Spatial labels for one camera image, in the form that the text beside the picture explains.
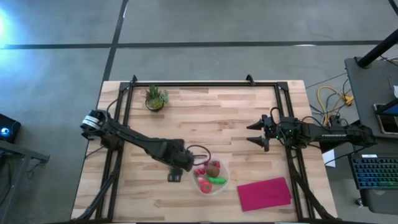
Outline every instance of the concrete floor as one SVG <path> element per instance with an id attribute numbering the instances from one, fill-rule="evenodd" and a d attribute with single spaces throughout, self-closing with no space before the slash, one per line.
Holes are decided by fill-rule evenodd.
<path id="1" fill-rule="evenodd" d="M 122 0 L 0 1 L 2 44 L 110 44 Z M 130 0 L 120 43 L 205 41 L 381 40 L 398 17 L 387 0 Z M 344 59 L 373 45 L 118 49 L 110 80 L 304 80 L 306 86 L 345 72 Z M 396 56 L 394 47 L 384 56 Z M 0 50 L 0 113 L 23 125 L 18 144 L 51 155 L 24 178 L 9 223 L 69 219 L 87 142 L 79 125 L 94 108 L 109 49 Z M 346 75 L 322 85 L 341 89 Z M 341 114 L 358 118 L 355 106 Z M 347 145 L 337 154 L 350 151 Z M 357 208 L 346 160 L 328 168 L 340 218 L 395 223 L 393 215 Z"/>

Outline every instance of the keyboard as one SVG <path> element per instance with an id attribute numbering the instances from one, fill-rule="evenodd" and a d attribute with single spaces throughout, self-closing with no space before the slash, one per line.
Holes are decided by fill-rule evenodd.
<path id="1" fill-rule="evenodd" d="M 352 154 L 348 160 L 357 189 L 398 189 L 398 154 Z"/>

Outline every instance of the wooden table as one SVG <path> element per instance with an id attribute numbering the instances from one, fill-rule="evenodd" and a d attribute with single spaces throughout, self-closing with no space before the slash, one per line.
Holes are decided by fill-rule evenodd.
<path id="1" fill-rule="evenodd" d="M 105 110 L 117 98 L 119 84 L 120 82 L 104 82 L 99 109 Z M 304 82 L 288 81 L 288 84 L 295 116 L 299 119 L 310 116 Z M 285 177 L 292 192 L 284 147 L 277 140 L 271 139 L 270 151 L 264 152 L 258 145 L 246 140 L 246 137 L 261 135 L 260 131 L 248 130 L 246 126 L 257 122 L 262 114 L 269 114 L 270 109 L 276 106 L 274 89 L 260 86 L 167 89 L 170 101 L 163 110 L 153 113 L 145 106 L 145 89 L 135 87 L 129 126 L 150 137 L 182 138 L 186 147 L 191 144 L 206 146 L 213 157 L 220 158 L 227 164 L 231 180 L 223 192 L 211 197 L 204 196 L 195 188 L 188 174 L 182 176 L 181 183 L 168 183 L 167 166 L 152 160 L 141 148 L 127 143 L 124 147 L 113 221 L 296 221 L 293 199 L 290 205 L 242 212 L 236 191 L 239 185 Z M 99 142 L 91 142 L 87 153 L 98 147 Z M 194 154 L 204 153 L 199 149 L 194 150 Z M 81 215 L 98 193 L 105 157 L 106 150 L 102 150 L 86 159 L 72 218 Z M 308 147 L 303 150 L 303 157 L 311 190 L 328 212 L 336 217 L 320 150 Z M 109 195 L 110 190 L 105 198 L 105 211 Z M 300 195 L 306 213 L 301 190 Z"/>

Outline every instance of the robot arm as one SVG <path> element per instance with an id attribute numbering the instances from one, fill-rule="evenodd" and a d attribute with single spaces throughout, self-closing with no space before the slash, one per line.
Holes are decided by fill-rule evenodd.
<path id="1" fill-rule="evenodd" d="M 87 139 L 92 136 L 100 137 L 101 145 L 108 149 L 117 149 L 124 140 L 143 148 L 146 154 L 163 164 L 191 170 L 193 154 L 184 148 L 182 139 L 150 138 L 109 117 L 105 111 L 91 110 L 80 126 L 82 135 Z"/>
<path id="2" fill-rule="evenodd" d="M 377 144 L 372 130 L 363 125 L 332 126 L 325 128 L 315 124 L 299 121 L 297 118 L 282 117 L 279 124 L 275 124 L 267 115 L 248 129 L 264 129 L 264 137 L 247 138 L 265 151 L 269 150 L 270 138 L 280 139 L 282 144 L 294 148 L 306 148 L 311 142 L 330 142 L 336 146 L 350 142 L 357 146 L 370 147 Z"/>

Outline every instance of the pink cloth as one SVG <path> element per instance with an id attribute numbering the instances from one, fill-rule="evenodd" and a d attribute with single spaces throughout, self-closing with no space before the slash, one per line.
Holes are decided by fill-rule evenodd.
<path id="1" fill-rule="evenodd" d="M 244 212 L 289 205 L 292 198 L 284 177 L 238 186 L 238 194 Z"/>

